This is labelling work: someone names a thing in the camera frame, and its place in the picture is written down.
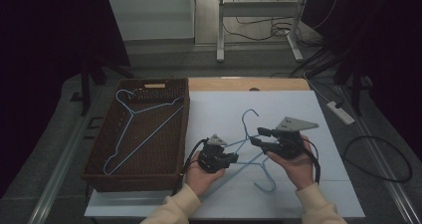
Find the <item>white table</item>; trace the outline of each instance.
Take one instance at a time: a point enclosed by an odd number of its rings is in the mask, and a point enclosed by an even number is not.
[[[285,117],[316,122],[319,127],[303,130],[302,134],[316,145],[321,166],[320,189],[336,204],[344,218],[364,217],[353,186],[344,169],[317,97],[311,91],[278,92],[190,92],[189,126],[186,134],[186,156],[200,139],[217,133],[227,143],[244,138],[242,115],[248,112],[245,123],[250,135],[257,127],[275,128]],[[238,145],[226,148],[235,151]],[[246,142],[239,151],[239,161],[249,161],[261,152]],[[302,206],[295,195],[295,187],[280,166],[271,160],[267,169],[276,180],[276,190],[269,195],[260,191],[254,182],[271,187],[258,165],[249,165],[233,176],[241,164],[231,164],[207,195],[192,219],[288,219],[300,218]],[[170,191],[98,193],[94,191],[86,210],[88,217],[145,217],[159,206]]]

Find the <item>wicker basket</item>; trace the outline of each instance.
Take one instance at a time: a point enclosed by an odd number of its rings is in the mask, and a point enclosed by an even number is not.
[[[184,160],[188,80],[121,80],[116,94],[81,179],[98,192],[173,189]]]

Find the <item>beige sleeve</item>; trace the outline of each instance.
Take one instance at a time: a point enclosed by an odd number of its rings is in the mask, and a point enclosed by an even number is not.
[[[189,216],[201,206],[198,196],[186,184],[172,197],[166,197],[164,203],[151,212],[141,223],[189,223]]]
[[[337,214],[334,204],[329,203],[322,195],[316,183],[297,191],[297,196],[304,207],[304,224],[313,223],[346,223],[344,219]]]

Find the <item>person's right hand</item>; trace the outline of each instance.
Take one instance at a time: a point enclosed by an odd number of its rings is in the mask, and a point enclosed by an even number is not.
[[[305,139],[305,148],[312,152],[308,138],[305,135],[302,135],[302,138]],[[299,157],[292,160],[285,160],[284,158],[269,151],[267,152],[267,156],[286,171],[289,179],[298,190],[306,188],[314,183],[313,162],[306,154],[302,153]]]

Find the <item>gray floor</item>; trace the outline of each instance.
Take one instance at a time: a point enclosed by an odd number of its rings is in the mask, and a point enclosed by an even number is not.
[[[129,70],[140,78],[168,77],[287,77],[288,73],[298,64],[294,61],[289,46],[251,45],[229,46],[226,50],[226,61],[223,64],[215,61],[215,47],[198,47],[189,43],[178,44],[145,44],[130,43],[127,45],[130,61],[133,65]],[[305,57],[309,57],[317,49],[302,48]],[[101,124],[107,106],[112,99],[112,92],[121,75],[105,69],[107,82],[104,86],[91,84],[93,92],[93,109],[86,122],[81,122],[81,103],[70,102],[75,92],[81,91],[80,77],[76,76],[64,83],[62,99],[57,110],[40,139],[33,154],[27,160],[21,172],[15,178],[7,193],[0,201],[0,223],[28,223],[34,208],[39,202],[46,185],[52,175],[63,150],[70,142],[77,146],[75,157],[71,159],[69,171],[65,172],[63,184],[59,186],[57,196],[53,195],[51,210],[46,214],[46,223],[93,223],[84,217],[86,208],[86,184],[81,181],[80,174],[93,144],[97,128],[89,128],[88,122],[94,117],[91,126]],[[335,68],[316,77],[317,80],[332,85],[332,75]],[[326,87],[311,81],[317,90],[327,99],[337,101],[337,97]],[[347,98],[347,88],[341,87]],[[318,97],[320,106],[328,126],[340,152],[353,138],[362,135],[357,124],[346,126]],[[413,204],[415,211],[422,213],[422,169],[421,162],[397,133],[393,126],[376,108],[367,92],[361,94],[361,109],[363,116],[355,117],[364,121],[373,135],[377,135],[394,143],[403,151],[412,164],[414,177],[401,185]],[[376,171],[376,166],[366,144],[361,142],[350,149],[348,157],[366,168]],[[388,157],[394,173],[404,176],[405,166],[389,148],[381,146],[382,152]],[[360,204],[366,215],[364,219],[348,220],[349,223],[406,223],[391,195],[386,182],[363,174],[359,170],[345,164]],[[137,223],[134,219],[98,220],[99,223]],[[285,223],[299,223],[299,220],[286,220]]]

